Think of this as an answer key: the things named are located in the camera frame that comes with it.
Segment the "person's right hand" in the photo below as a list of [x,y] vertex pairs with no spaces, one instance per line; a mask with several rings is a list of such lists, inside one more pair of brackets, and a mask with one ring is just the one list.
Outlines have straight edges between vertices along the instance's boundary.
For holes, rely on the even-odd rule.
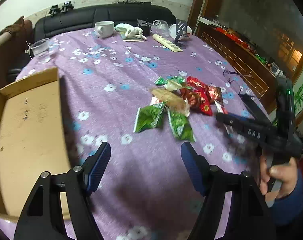
[[[272,207],[277,199],[287,197],[293,192],[298,181],[296,159],[291,157],[288,163],[267,166],[268,155],[262,154],[259,158],[260,183],[259,188],[268,207]],[[275,190],[268,190],[268,182],[275,180]]]

